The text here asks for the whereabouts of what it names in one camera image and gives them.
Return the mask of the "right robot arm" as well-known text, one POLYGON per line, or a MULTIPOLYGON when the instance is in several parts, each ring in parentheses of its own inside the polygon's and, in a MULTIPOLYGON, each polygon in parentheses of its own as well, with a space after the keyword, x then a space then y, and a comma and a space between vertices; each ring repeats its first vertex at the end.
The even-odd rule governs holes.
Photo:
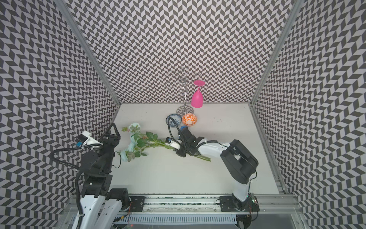
POLYGON ((250 192, 251 182, 257 178, 259 162, 239 140, 220 143, 204 137, 197 138, 188 128, 179 130, 178 135, 178 140, 172 140, 179 145, 177 155, 190 155, 206 161, 213 157, 220 158, 231 175, 234 189, 230 197, 219 198, 222 211, 260 211, 256 196, 250 192))

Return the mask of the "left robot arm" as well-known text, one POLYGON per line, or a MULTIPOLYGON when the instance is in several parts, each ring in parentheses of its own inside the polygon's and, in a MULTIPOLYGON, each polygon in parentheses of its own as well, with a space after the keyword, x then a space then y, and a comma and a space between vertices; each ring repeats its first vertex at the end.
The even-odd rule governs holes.
POLYGON ((77 179, 84 176, 83 186, 77 187, 74 229, 109 229, 131 211, 132 201, 127 189, 112 189, 112 166, 115 147, 121 136, 112 124, 100 140, 83 131, 77 145, 87 152, 82 156, 77 179))

